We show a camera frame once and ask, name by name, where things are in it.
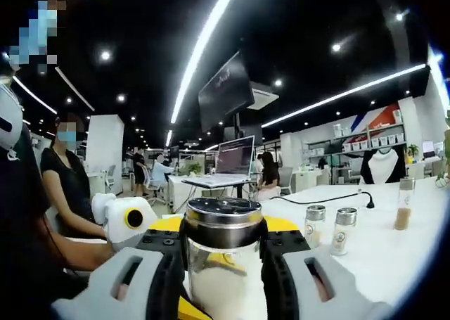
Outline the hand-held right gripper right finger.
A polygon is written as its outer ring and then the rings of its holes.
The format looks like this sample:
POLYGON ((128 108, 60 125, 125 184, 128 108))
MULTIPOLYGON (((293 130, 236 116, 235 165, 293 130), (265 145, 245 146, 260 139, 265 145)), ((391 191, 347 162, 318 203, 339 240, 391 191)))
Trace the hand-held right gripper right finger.
POLYGON ((265 217, 261 226, 262 283, 268 319, 388 319, 391 307, 356 287, 352 272, 325 248, 310 248, 291 222, 265 217))

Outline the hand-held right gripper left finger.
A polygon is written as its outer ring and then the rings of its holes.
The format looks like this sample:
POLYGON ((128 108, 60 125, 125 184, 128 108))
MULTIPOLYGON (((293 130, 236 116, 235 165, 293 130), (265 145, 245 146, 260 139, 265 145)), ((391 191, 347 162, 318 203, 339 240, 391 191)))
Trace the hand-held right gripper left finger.
POLYGON ((185 293, 181 217, 159 219, 134 247, 94 270, 87 287, 52 304, 59 319, 177 319, 185 293))

